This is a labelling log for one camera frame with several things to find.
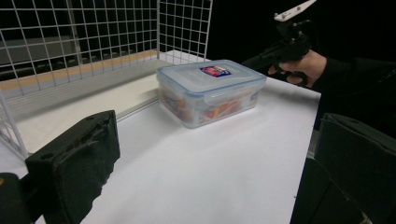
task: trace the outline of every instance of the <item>white table surface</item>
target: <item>white table surface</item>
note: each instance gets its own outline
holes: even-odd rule
[[[121,157],[82,223],[290,223],[319,98],[269,77],[254,108],[197,129],[158,102],[119,120]],[[26,175],[1,147],[0,172]]]

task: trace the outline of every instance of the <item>hand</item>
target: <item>hand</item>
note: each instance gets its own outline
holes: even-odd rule
[[[303,72],[307,76],[306,87],[312,88],[314,83],[322,75],[324,68],[326,67],[327,59],[322,55],[309,50],[305,56],[294,62],[280,63],[279,67],[285,72]],[[275,74],[276,68],[272,65],[268,70],[268,75]],[[288,76],[287,81],[291,84],[298,84],[303,81],[301,77]]]

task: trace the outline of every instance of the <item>black background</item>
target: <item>black background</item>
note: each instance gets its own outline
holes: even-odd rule
[[[207,58],[241,63],[281,38],[275,13],[304,0],[213,0]],[[396,19],[391,1],[317,0],[292,21],[311,20],[304,31],[319,42],[319,53],[339,60],[364,57],[396,61]]]

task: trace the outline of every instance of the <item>white wire grid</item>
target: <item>white wire grid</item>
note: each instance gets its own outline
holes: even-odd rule
[[[7,100],[155,60],[206,58],[211,0],[2,0],[0,136],[25,148]]]

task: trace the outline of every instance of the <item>container lid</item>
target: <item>container lid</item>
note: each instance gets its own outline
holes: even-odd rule
[[[193,92],[266,79],[265,75],[229,60],[165,66],[158,71],[159,75],[163,74]]]

